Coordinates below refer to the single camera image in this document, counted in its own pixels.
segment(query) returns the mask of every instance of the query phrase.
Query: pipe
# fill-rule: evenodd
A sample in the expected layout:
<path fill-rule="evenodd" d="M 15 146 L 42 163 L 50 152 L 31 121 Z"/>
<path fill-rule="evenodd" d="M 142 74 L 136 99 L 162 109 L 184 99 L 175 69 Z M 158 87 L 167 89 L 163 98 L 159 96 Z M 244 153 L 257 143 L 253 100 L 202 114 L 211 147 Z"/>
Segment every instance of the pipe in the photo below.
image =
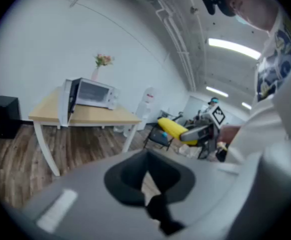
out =
<path fill-rule="evenodd" d="M 178 41 L 176 40 L 176 37 L 174 36 L 172 29 L 170 28 L 169 24 L 167 23 L 167 18 L 169 18 L 169 17 L 166 17 L 166 18 L 163 19 L 163 25 L 165 26 L 166 30 L 170 34 L 170 37 L 172 38 L 172 41 L 173 41 L 174 46 L 176 48 L 176 51 L 177 52 L 181 52 L 181 48 L 180 48 L 180 46 L 178 44 Z M 180 59 L 181 59 L 182 66 L 185 69 L 184 72 L 185 72 L 185 75 L 186 75 L 187 80 L 189 82 L 190 89 L 193 90 L 194 87 L 192 85 L 192 81 L 191 81 L 191 77 L 190 77 L 190 74 L 189 74 L 189 69 L 188 69 L 188 65 L 187 65 L 186 59 L 184 58 L 182 53 L 179 53 L 179 56 L 180 56 Z"/>
<path fill-rule="evenodd" d="M 194 0 L 190 0 L 191 4 L 193 7 L 195 7 L 195 3 Z M 204 38 L 204 33 L 202 31 L 202 25 L 201 25 L 201 20 L 199 17 L 199 12 L 195 13 L 197 21 L 199 23 L 199 27 L 200 27 L 200 32 L 201 32 L 201 41 L 202 41 L 202 47 L 203 47 L 203 56 L 204 56 L 204 80 L 206 79 L 207 76 L 207 52 L 206 52 L 206 46 L 205 46 L 205 38 Z"/>
<path fill-rule="evenodd" d="M 174 29 L 179 41 L 181 43 L 183 51 L 187 51 L 186 44 L 185 44 L 185 42 L 184 42 L 184 40 L 183 40 L 183 38 L 182 38 L 182 36 L 181 36 L 181 34 L 179 32 L 179 29 L 178 29 L 177 25 L 175 24 L 173 19 L 170 18 L 170 17 L 169 17 L 169 21 L 170 21 L 170 23 L 171 23 L 171 25 L 172 25 L 172 27 L 173 27 L 173 29 Z M 186 60 L 188 61 L 188 64 L 189 64 L 190 77 L 191 77 L 191 80 L 192 80 L 192 83 L 193 83 L 193 87 L 194 87 L 194 90 L 196 90 L 196 83 L 195 83 L 195 78 L 194 78 L 193 69 L 192 69 L 192 65 L 191 65 L 189 54 L 186 54 L 185 57 L 186 57 Z"/>
<path fill-rule="evenodd" d="M 180 24 L 181 24 L 181 27 L 182 27 L 182 30 L 186 33 L 186 35 L 189 37 L 190 36 L 190 33 L 189 33 L 189 30 L 188 30 L 188 28 L 187 28 L 187 24 L 186 24 L 186 22 L 185 22 L 185 19 L 184 19 L 184 17 L 182 16 L 182 13 L 179 11 L 179 8 L 178 8 L 178 6 L 176 5 L 176 3 L 175 3 L 175 1 L 174 0 L 169 0 L 169 2 L 172 2 L 172 7 L 173 7 L 173 9 L 174 9 L 174 14 L 177 16 L 177 18 L 179 19 L 179 21 L 180 21 Z M 188 51 L 187 51 L 187 47 L 186 47 L 186 45 L 184 45 L 184 50 L 185 51 L 181 51 L 181 53 L 184 53 L 184 54 L 190 54 Z M 191 67 L 191 72 L 192 72 L 192 64 L 191 64 L 191 61 L 190 61 L 190 58 L 187 56 L 187 58 L 186 58 L 187 60 L 188 60 L 188 64 L 190 65 L 190 67 Z M 193 82 L 194 83 L 194 87 L 196 88 L 196 82 L 195 82 L 195 80 L 194 80 L 194 78 L 193 77 L 190 77 L 191 79 L 193 79 L 193 80 L 190 80 L 190 79 L 188 79 L 188 81 L 190 81 L 190 82 Z"/>
<path fill-rule="evenodd" d="M 190 89 L 193 91 L 193 90 L 195 90 L 194 80 L 193 80 L 193 78 L 191 78 L 191 75 L 190 75 L 190 71 L 191 70 L 188 67 L 188 65 L 191 66 L 191 63 L 190 63 L 190 60 L 189 60 L 188 57 L 184 57 L 184 54 L 187 53 L 187 51 L 182 51 L 182 49 L 179 46 L 178 41 L 176 40 L 176 37 L 175 37 L 172 29 L 171 29 L 171 27 L 170 27 L 170 25 L 169 25 L 169 23 L 167 21 L 167 18 L 170 19 L 171 16 L 173 15 L 173 12 L 167 6 L 165 6 L 164 2 L 162 2 L 161 0 L 157 0 L 157 1 L 160 4 L 160 6 L 161 6 L 162 9 L 156 10 L 155 11 L 155 14 L 163 22 L 163 25 L 164 25 L 165 29 L 169 33 L 169 35 L 170 35 L 170 37 L 171 37 L 171 39 L 172 39 L 172 41 L 174 43 L 174 46 L 176 48 L 176 51 L 179 54 L 179 57 L 180 57 L 180 60 L 181 60 L 181 63 L 182 63 L 182 66 L 183 66 L 183 69 L 184 69 L 186 78 L 187 78 L 188 83 L 190 85 Z M 161 19 L 161 17 L 159 16 L 159 12 L 162 12 L 162 11 L 166 11 L 169 14 L 169 16 L 167 16 L 164 19 Z"/>

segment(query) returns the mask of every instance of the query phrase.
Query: ceiling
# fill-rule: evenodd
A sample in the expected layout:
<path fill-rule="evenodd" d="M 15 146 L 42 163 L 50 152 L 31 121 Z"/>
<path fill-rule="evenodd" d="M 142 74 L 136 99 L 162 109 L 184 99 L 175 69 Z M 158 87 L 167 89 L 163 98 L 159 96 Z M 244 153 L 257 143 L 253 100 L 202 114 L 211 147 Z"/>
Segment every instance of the ceiling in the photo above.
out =
<path fill-rule="evenodd" d="M 166 10 L 160 11 L 158 16 L 163 21 L 170 15 L 184 41 L 190 61 L 189 75 L 194 79 L 190 89 L 215 96 L 205 90 L 210 86 L 227 93 L 229 97 L 224 98 L 225 101 L 236 107 L 241 107 L 242 102 L 250 104 L 257 61 L 232 50 L 210 46 L 207 39 L 231 41 L 262 52 L 267 33 L 223 15 L 218 8 L 215 15 L 210 15 L 202 0 L 192 1 L 197 14 L 191 13 L 191 0 L 151 0 L 157 10 L 164 5 Z"/>

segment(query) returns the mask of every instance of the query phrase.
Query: person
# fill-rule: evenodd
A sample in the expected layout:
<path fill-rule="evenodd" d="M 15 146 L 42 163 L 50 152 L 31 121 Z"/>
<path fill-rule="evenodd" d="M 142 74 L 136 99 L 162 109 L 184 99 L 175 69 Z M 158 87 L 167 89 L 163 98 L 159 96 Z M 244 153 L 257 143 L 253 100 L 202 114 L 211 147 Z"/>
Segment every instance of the person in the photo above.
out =
<path fill-rule="evenodd" d="M 267 32 L 269 39 L 255 72 L 255 97 L 243 125 L 225 125 L 218 141 L 229 145 L 226 162 L 242 163 L 248 154 L 289 136 L 273 97 L 291 74 L 291 21 L 275 0 L 203 0 L 213 15 L 214 5 L 228 17 Z"/>
<path fill-rule="evenodd" d="M 207 103 L 209 106 L 207 107 L 207 109 L 205 109 L 203 111 L 203 113 L 208 112 L 211 108 L 214 107 L 215 104 L 219 103 L 219 99 L 216 97 L 212 97 L 211 100 Z"/>
<path fill-rule="evenodd" d="M 216 97 L 212 97 L 211 100 L 207 103 L 209 106 L 203 111 L 203 113 L 208 112 L 215 104 L 219 103 L 219 99 Z M 200 121 L 202 121 L 201 117 L 201 109 L 197 112 L 197 114 L 193 117 L 193 119 L 189 119 L 185 122 L 185 125 L 201 125 Z"/>

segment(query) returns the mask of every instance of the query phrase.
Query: yellow object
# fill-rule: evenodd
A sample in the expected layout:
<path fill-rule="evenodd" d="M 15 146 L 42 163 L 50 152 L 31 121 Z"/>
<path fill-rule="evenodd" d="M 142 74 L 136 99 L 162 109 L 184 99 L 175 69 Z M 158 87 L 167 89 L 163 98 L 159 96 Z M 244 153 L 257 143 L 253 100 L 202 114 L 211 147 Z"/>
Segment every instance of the yellow object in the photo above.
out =
<path fill-rule="evenodd" d="M 169 135 L 171 135 L 173 138 L 180 140 L 180 135 L 189 131 L 187 128 L 183 127 L 182 125 L 176 123 L 175 121 L 172 121 L 166 117 L 160 118 L 157 123 L 159 126 Z M 191 140 L 191 141 L 182 141 L 182 143 L 194 146 L 198 143 L 197 140 Z"/>

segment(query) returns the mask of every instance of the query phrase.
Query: black speaker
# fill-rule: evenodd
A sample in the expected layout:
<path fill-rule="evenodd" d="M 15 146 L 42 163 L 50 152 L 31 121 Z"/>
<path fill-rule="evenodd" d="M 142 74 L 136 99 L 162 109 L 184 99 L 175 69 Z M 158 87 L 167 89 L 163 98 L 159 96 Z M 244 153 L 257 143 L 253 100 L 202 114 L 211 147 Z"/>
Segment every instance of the black speaker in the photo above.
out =
<path fill-rule="evenodd" d="M 13 139 L 20 125 L 18 98 L 0 96 L 0 138 Z"/>

